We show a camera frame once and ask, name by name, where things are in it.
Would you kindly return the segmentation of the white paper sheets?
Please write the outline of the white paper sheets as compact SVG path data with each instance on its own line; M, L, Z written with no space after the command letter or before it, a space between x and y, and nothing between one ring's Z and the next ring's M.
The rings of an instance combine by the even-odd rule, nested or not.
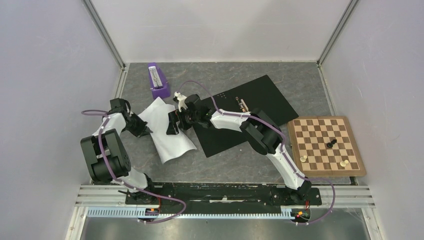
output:
M169 126L168 113L175 109L175 106L167 104L157 97L144 111L138 114L143 121L147 122L147 127L152 131L150 135L163 164L181 157L188 151L197 149L182 131L176 135L166 134Z

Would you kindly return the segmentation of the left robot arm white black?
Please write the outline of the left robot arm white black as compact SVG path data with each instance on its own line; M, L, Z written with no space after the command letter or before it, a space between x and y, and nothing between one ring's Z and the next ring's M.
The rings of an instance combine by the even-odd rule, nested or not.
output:
M100 116L100 127L80 141L89 175L94 182L114 183L126 187L128 199L151 204L157 200L157 191L152 180L135 170L120 138L122 132L129 132L140 138L152 130L147 122L131 110L130 103L123 98L110 100L111 109L83 110L86 116Z

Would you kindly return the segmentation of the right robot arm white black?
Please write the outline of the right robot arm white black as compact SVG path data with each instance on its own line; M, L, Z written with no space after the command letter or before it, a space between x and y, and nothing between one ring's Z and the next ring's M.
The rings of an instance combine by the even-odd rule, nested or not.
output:
M257 153L271 160L281 174L293 203L302 204L309 198L311 182L295 166L285 147L284 134L265 112L212 109L202 103L198 94L185 96L175 92L173 101L178 104L178 108L168 113L167 135L177 135L181 130L188 130L195 125L205 129L240 132Z

